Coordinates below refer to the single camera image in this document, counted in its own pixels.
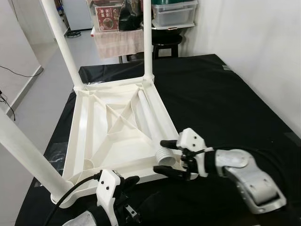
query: chair leg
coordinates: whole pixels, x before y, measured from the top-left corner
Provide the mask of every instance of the chair leg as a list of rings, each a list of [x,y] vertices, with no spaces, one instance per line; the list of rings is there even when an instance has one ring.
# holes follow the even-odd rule
[[[178,56],[179,56],[178,45],[174,45],[171,48],[171,57],[178,57]]]
[[[152,55],[152,59],[156,60],[159,58],[159,48],[157,45],[154,45],[154,54]]]

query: storage container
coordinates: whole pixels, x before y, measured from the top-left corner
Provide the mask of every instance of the storage container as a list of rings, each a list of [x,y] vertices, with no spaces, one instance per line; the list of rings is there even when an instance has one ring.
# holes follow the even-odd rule
[[[194,13],[197,1],[187,1],[175,4],[152,5],[154,24],[159,27],[194,26]]]
[[[192,0],[151,0],[152,5],[165,5],[165,4],[174,4],[184,1],[192,1]]]

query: black cloth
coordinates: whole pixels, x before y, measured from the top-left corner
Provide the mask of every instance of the black cloth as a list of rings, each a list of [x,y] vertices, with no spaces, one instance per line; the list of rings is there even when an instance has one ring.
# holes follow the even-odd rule
[[[153,62],[156,88],[178,132],[193,128],[207,146],[244,145],[271,149],[279,156],[289,185],[290,205],[300,206],[300,147],[293,132],[234,72],[224,70],[216,55],[160,59]],[[114,81],[143,75],[143,63],[81,67],[84,83]],[[70,94],[45,155],[53,144],[68,142],[76,95]],[[270,162],[254,155],[282,190],[285,183]],[[53,208],[49,192],[35,187],[34,179],[19,212],[16,226],[40,226]],[[235,185],[227,178],[197,178],[182,182],[163,179],[137,185],[128,193],[130,204],[141,212],[141,225],[256,225],[275,216],[251,215]],[[62,225],[96,204],[96,196],[78,199],[55,214],[51,225]]]

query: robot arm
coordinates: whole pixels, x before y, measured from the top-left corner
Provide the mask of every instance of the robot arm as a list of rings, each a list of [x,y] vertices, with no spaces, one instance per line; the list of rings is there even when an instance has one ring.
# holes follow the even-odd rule
[[[97,206],[89,208],[63,226],[122,226],[140,222],[140,215],[128,203],[124,192],[139,181],[138,176],[124,179],[119,173],[102,170],[96,189]]]
[[[177,141],[162,141],[161,145],[182,151],[182,166],[186,171],[174,172],[170,167],[154,170],[166,176],[181,176],[189,180],[191,173],[201,177],[216,174],[232,180],[253,214],[267,213],[286,205],[286,198],[274,180],[256,165],[254,157],[240,149],[214,150],[192,129],[180,133]]]

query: floor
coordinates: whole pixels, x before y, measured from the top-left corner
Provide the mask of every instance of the floor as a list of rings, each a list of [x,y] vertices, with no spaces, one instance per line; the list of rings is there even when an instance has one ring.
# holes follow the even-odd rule
[[[99,58],[90,31],[82,32],[82,36],[78,38],[67,39],[67,43],[78,69],[84,65],[119,62],[117,57],[105,60]],[[72,91],[73,83],[55,43],[34,46],[33,49],[45,71],[37,78],[16,109],[16,125],[40,152],[44,153]],[[2,146],[0,181],[0,226],[13,226],[32,181],[32,175]]]

